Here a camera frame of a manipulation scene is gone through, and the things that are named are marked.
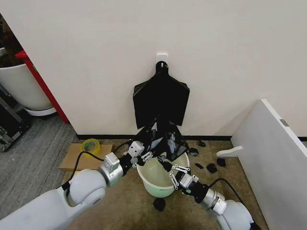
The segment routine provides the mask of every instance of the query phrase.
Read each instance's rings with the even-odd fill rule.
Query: yellow tape roll
[[[91,154],[97,156],[100,152],[100,144],[99,141],[96,139],[88,139],[85,142],[82,143],[81,145],[81,151],[87,151],[90,152]]]

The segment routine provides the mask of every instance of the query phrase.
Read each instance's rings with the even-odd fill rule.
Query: cardboard
[[[67,153],[59,166],[60,169],[64,171],[72,171],[75,167],[77,158],[81,152],[82,143],[71,143],[69,146]],[[113,145],[111,144],[101,144],[100,153],[97,154],[97,157],[103,159],[107,154],[112,151]],[[97,169],[100,165],[102,165],[102,161],[95,159],[94,157],[89,156],[88,154],[82,154],[77,170],[82,169]]]

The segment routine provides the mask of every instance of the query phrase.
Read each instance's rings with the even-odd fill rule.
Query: black baseboard
[[[78,135],[79,140],[95,139],[133,139],[134,135]],[[183,136],[185,140],[230,140],[231,136]]]
[[[307,141],[307,137],[298,137],[300,141]]]

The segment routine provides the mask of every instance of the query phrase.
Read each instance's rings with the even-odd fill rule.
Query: floor
[[[124,141],[101,140],[101,143],[112,143],[116,147]],[[0,153],[0,219],[66,180],[69,173],[64,175],[58,166],[71,142],[78,142],[75,132],[58,116],[48,120],[35,119],[30,130],[9,151]],[[189,156],[192,173],[207,184],[218,177],[227,179],[260,227],[268,229],[237,158],[227,158],[226,167],[217,166],[218,172],[214,174],[195,166],[195,163],[203,166],[215,163],[216,152],[232,148],[231,142],[205,141],[206,147],[199,147],[197,141],[188,143],[200,153],[197,157]],[[227,199],[237,201],[223,182],[218,182],[214,189]],[[137,171],[131,169],[117,184],[107,189],[101,203],[81,214],[68,229],[220,229],[217,221],[196,204],[193,197],[173,193],[165,198],[163,212],[154,209],[153,201],[154,197],[144,189]]]
[[[237,190],[248,210],[262,230],[267,230],[267,224],[260,211],[258,203],[249,186],[238,158],[226,159],[226,167],[217,166],[218,172],[211,174],[199,169],[195,163],[206,166],[216,162],[216,152],[232,148],[230,141],[205,141],[206,147],[199,147],[197,141],[188,141],[190,147],[199,150],[197,157],[189,156],[191,171],[202,183],[211,183],[219,177],[227,179]],[[226,199],[238,201],[233,192],[218,182],[215,190],[224,194]],[[166,206],[163,212],[153,206],[155,198],[146,192],[136,170],[131,169],[117,184],[106,190],[106,196],[101,203],[81,214],[68,228],[69,230],[219,230],[220,227],[194,198],[180,192],[165,198]]]
[[[58,166],[75,138],[60,117],[36,118],[8,151],[0,152],[0,219],[60,186],[64,173]]]

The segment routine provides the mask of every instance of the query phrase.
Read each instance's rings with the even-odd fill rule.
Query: white bucket
[[[177,164],[183,167],[189,167],[190,162],[186,153],[178,157],[172,164]],[[157,158],[153,158],[146,162],[144,166],[137,165],[138,173],[143,180],[145,189],[155,197],[166,197],[173,193],[174,187],[169,173],[159,163]]]

